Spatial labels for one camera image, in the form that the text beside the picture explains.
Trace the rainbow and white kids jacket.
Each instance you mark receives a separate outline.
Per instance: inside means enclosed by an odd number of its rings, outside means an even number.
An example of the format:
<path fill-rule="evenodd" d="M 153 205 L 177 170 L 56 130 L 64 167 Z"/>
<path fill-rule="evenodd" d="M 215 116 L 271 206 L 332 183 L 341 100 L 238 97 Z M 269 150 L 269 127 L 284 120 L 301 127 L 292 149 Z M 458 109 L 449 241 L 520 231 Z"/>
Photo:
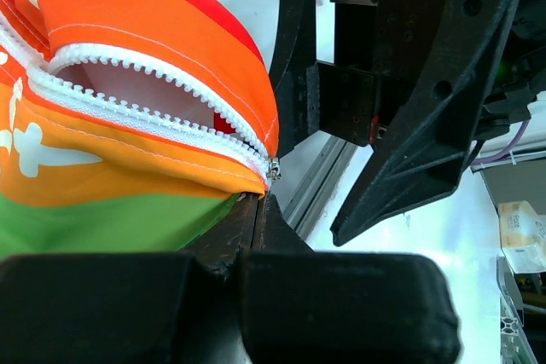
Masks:
<path fill-rule="evenodd" d="M 217 0 L 1 0 L 1 254 L 175 251 L 279 177 L 260 49 Z"/>

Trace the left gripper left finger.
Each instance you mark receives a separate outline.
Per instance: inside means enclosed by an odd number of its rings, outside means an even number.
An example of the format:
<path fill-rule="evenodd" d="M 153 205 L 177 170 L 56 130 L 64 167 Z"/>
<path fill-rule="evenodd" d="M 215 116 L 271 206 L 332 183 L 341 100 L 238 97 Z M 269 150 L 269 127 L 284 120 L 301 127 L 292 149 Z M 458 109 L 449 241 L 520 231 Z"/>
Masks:
<path fill-rule="evenodd" d="M 254 363 L 237 289 L 258 198 L 190 248 L 1 262 L 4 363 Z"/>

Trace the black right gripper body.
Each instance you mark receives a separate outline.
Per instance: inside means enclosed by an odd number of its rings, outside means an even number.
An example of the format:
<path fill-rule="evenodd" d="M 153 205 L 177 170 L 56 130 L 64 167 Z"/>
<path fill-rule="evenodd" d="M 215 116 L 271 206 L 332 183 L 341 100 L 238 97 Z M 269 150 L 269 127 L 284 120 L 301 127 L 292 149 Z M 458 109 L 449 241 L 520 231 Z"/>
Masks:
<path fill-rule="evenodd" d="M 375 146 L 421 76 L 446 0 L 334 0 L 330 133 Z"/>

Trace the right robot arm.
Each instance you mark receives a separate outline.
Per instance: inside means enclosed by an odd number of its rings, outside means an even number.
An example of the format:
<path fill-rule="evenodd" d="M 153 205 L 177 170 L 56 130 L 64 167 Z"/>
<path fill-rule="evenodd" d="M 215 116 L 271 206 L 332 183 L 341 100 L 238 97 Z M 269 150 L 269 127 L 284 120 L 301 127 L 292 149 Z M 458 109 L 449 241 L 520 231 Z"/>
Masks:
<path fill-rule="evenodd" d="M 451 195 L 487 141 L 530 119 L 545 0 L 330 0 L 332 62 L 315 1 L 280 0 L 270 80 L 280 154 L 319 130 L 373 148 L 330 228 L 342 246 Z"/>

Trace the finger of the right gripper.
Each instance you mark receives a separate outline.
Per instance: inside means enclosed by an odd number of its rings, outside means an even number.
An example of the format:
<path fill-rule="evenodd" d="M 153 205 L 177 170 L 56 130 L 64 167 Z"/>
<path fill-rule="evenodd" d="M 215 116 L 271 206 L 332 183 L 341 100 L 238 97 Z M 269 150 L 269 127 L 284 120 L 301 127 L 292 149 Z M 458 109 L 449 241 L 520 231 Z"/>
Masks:
<path fill-rule="evenodd" d="M 279 158 L 319 130 L 316 0 L 279 0 L 270 65 L 280 124 Z"/>
<path fill-rule="evenodd" d="M 331 225 L 336 246 L 456 190 L 518 2 L 446 0 L 411 97 L 376 144 Z"/>

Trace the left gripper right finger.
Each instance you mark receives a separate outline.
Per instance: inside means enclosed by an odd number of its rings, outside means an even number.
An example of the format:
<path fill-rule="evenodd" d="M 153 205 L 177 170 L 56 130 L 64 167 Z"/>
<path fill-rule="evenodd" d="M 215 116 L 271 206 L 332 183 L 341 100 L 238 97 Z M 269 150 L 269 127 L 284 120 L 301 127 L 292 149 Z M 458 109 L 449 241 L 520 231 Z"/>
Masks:
<path fill-rule="evenodd" d="M 274 195 L 258 203 L 238 296 L 254 363 L 453 363 L 462 349 L 447 280 L 432 259 L 314 251 Z"/>

